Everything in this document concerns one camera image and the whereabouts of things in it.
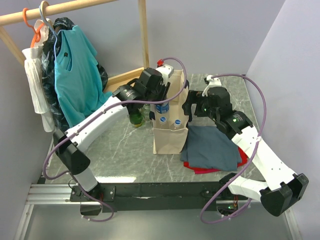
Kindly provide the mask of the clear Chang soda bottle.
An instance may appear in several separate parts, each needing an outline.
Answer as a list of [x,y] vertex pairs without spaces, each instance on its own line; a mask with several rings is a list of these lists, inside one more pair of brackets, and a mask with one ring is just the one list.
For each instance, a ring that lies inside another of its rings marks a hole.
[[150,119],[150,111],[151,111],[151,105],[145,104],[143,106],[143,117],[144,117],[144,122],[146,124],[149,124],[152,122],[152,120]]

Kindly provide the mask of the green Perrier glass bottle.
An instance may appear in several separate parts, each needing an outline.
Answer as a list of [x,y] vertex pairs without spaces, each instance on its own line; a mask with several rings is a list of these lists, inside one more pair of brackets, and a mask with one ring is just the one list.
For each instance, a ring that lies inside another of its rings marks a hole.
[[140,108],[132,109],[129,111],[129,121],[135,128],[141,127],[145,120]]

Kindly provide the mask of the cream canvas tote bag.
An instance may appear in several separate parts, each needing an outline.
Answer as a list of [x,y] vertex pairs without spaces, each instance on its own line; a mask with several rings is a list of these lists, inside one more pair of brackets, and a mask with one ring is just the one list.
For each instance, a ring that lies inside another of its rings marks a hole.
[[[186,142],[188,135],[187,123],[189,116],[184,115],[182,105],[188,96],[189,87],[186,86],[179,96],[169,102],[169,112],[160,114],[156,111],[156,105],[150,106],[149,117],[152,120],[153,131],[153,153],[158,155],[179,154]],[[166,117],[168,128],[159,128],[159,118]],[[173,122],[179,119],[181,121],[181,129],[171,130]]]

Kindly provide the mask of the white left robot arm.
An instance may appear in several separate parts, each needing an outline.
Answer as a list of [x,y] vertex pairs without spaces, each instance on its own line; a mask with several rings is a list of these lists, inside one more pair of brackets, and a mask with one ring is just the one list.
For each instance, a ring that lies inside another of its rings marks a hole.
[[98,110],[81,123],[66,132],[57,130],[54,133],[55,144],[76,134],[74,138],[62,144],[55,153],[82,186],[82,195],[88,201],[101,198],[103,191],[89,168],[91,161],[84,151],[118,120],[136,114],[144,104],[165,100],[170,87],[169,78],[173,73],[174,68],[167,64],[156,69],[150,67],[144,69],[138,78],[119,86]]

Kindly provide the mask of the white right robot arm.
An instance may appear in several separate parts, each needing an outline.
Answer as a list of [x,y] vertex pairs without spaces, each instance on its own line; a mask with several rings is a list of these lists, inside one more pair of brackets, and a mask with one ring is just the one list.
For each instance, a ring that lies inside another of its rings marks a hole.
[[244,178],[240,173],[228,174],[203,207],[204,211],[219,195],[224,199],[240,195],[261,202],[267,212],[278,217],[302,198],[309,179],[303,173],[295,173],[280,160],[246,114],[233,109],[226,88],[215,86],[207,91],[190,90],[182,105],[188,116],[192,115],[192,105],[196,105],[194,115],[213,120],[216,128],[250,158],[248,163],[253,163],[264,177],[264,181],[256,181]]

